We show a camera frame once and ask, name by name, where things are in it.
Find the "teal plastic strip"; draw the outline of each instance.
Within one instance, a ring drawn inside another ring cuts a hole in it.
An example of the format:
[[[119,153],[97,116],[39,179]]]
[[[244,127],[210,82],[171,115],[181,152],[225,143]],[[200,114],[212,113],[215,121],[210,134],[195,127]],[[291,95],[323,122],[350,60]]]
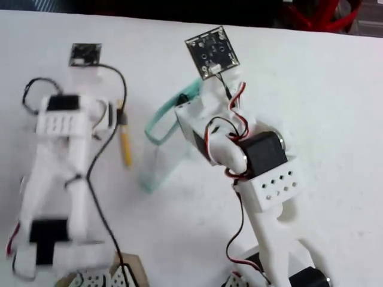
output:
[[[154,136],[152,136],[151,131],[154,129],[156,124],[161,120],[161,118],[177,104],[178,98],[181,94],[187,95],[189,100],[192,100],[196,96],[198,96],[199,90],[201,87],[201,83],[202,83],[201,79],[195,80],[192,84],[190,84],[184,90],[177,93],[175,96],[173,96],[171,99],[169,99],[166,103],[164,103],[158,109],[158,111],[154,114],[153,118],[145,126],[145,135],[146,135],[146,137],[148,137],[148,139],[151,143],[160,146],[160,145],[164,144],[174,134],[174,132],[180,126],[177,121],[173,124],[173,126],[169,129],[169,131],[161,139],[157,139]]]

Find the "red object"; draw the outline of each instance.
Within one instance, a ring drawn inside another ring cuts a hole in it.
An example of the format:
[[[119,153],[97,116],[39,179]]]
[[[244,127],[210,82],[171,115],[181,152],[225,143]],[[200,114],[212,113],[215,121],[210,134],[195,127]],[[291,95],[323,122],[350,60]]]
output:
[[[13,248],[12,248],[12,242],[17,233],[19,233],[20,230],[20,222],[18,222],[13,230],[13,233],[11,237],[8,240],[7,247],[5,248],[5,256],[8,258],[13,254]]]
[[[312,17],[306,17],[294,4],[284,6],[284,14],[293,22],[295,28],[305,31],[339,32],[342,29],[349,30],[357,17],[362,0],[347,0],[351,6],[351,12],[347,16],[333,21],[336,7],[340,0],[320,0],[317,12]]]

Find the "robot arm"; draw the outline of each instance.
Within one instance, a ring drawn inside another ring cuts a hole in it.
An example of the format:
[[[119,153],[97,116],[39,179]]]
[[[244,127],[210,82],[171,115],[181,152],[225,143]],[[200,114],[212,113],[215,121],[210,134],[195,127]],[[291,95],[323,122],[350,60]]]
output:
[[[213,87],[209,81],[214,80],[217,79],[206,80],[204,85]],[[200,97],[176,107],[175,113],[185,138],[212,165],[226,166],[226,174],[236,179],[233,187],[242,198],[259,241],[260,261],[265,275],[274,287],[311,286],[313,280],[321,284],[316,286],[330,286],[329,278],[332,281],[336,279],[330,248],[311,223],[299,159],[286,156],[286,147],[291,147],[288,133],[247,117],[248,135],[235,138],[232,135],[235,129],[239,133],[246,129],[238,116],[245,115],[238,108],[239,97],[235,109],[230,108],[232,100],[229,105],[226,100],[226,103],[211,107],[203,104],[208,102],[204,97],[216,91],[209,91],[208,88],[202,91]],[[277,218],[275,209],[280,205],[283,212]],[[290,246],[295,240],[309,251],[317,268],[314,275],[313,268],[305,266],[300,273],[289,277]],[[244,273],[247,270],[241,269],[240,264],[238,267]],[[260,276],[250,281],[255,287],[268,286],[268,282]]]
[[[92,199],[85,177],[93,134],[112,129],[116,120],[115,109],[105,99],[79,95],[43,98],[36,128],[37,153],[19,218],[20,233],[29,244],[37,246],[36,265],[78,270],[105,267],[113,260],[113,247],[107,239],[89,233],[88,204]],[[54,178],[67,182],[66,190],[71,197],[67,219],[46,218],[42,214]],[[23,259],[19,249],[17,259]]]

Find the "wire bundle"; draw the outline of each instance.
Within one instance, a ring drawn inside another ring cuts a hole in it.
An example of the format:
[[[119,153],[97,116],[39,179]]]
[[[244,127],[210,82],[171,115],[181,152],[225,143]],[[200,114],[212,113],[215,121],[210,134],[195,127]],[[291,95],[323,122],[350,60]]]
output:
[[[206,125],[206,127],[205,127],[205,136],[204,136],[205,151],[206,151],[206,154],[208,155],[208,159],[212,163],[216,163],[216,162],[211,157],[210,146],[209,146],[209,136],[212,133],[217,131],[217,128],[215,128],[215,130],[210,132],[210,127],[212,126],[212,124],[213,124],[213,122],[215,120],[217,120],[217,119],[224,120],[224,121],[228,122],[233,127],[233,131],[235,133],[231,132],[231,133],[229,133],[227,135],[227,137],[230,140],[232,140],[233,142],[238,142],[238,141],[241,141],[241,140],[245,139],[249,135],[249,132],[250,132],[249,131],[249,127],[248,127],[248,121],[246,120],[245,117],[243,117],[238,112],[238,108],[240,107],[240,104],[241,104],[241,95],[243,94],[243,92],[244,92],[244,90],[246,88],[246,83],[245,82],[240,82],[239,85],[238,85],[238,88],[236,90],[236,93],[234,94],[234,96],[232,96],[230,94],[229,88],[227,87],[226,83],[223,81],[222,75],[221,74],[217,74],[216,77],[223,83],[223,86],[224,86],[224,89],[225,89],[225,92],[226,92],[226,96],[227,96],[227,98],[229,100],[227,108],[228,108],[228,110],[232,111],[237,116],[237,118],[241,121],[242,126],[243,126],[243,132],[241,134],[239,134],[238,129],[235,127],[235,125],[230,120],[228,120],[226,118],[223,118],[223,117],[214,117],[214,118],[212,118],[209,121],[209,123]],[[244,173],[236,175],[236,174],[233,174],[232,172],[230,172],[230,169],[228,167],[225,169],[225,175],[234,179],[234,185],[236,185],[240,179],[245,178],[246,174],[247,174],[247,171],[245,171]],[[263,274],[261,268],[256,263],[254,263],[252,261],[249,261],[249,260],[236,259],[236,258],[233,258],[233,257],[231,257],[229,255],[230,245],[239,236],[239,234],[242,232],[242,229],[244,227],[244,206],[243,206],[243,202],[242,202],[242,197],[237,192],[236,192],[236,195],[237,195],[237,197],[239,199],[239,203],[241,205],[242,220],[241,220],[241,226],[239,227],[238,231],[234,234],[234,236],[227,243],[227,246],[226,246],[226,256],[233,263],[244,264],[244,265],[251,266],[252,268],[254,268],[255,270],[260,272],[260,274],[265,278],[265,280],[267,281],[268,284],[271,284],[270,280]]]

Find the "yellow pen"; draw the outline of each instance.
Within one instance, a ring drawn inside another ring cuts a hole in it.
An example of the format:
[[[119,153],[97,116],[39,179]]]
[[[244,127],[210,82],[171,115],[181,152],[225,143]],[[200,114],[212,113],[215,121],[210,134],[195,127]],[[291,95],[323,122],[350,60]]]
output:
[[[119,100],[117,104],[118,107],[121,108],[122,100]],[[127,167],[130,167],[132,165],[132,156],[130,153],[129,136],[127,132],[127,116],[124,111],[122,111],[118,129],[120,132],[121,151],[123,154],[124,164]]]

